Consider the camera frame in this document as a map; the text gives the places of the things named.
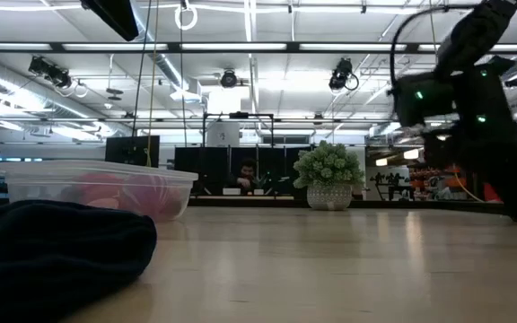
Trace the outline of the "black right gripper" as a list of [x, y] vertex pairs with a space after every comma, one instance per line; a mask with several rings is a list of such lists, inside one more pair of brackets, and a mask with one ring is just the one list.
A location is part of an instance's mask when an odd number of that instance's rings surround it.
[[436, 167], [454, 163], [479, 174], [517, 223], [517, 123], [501, 80], [514, 65], [512, 59], [494, 56], [451, 77], [459, 120], [425, 134], [425, 161]]

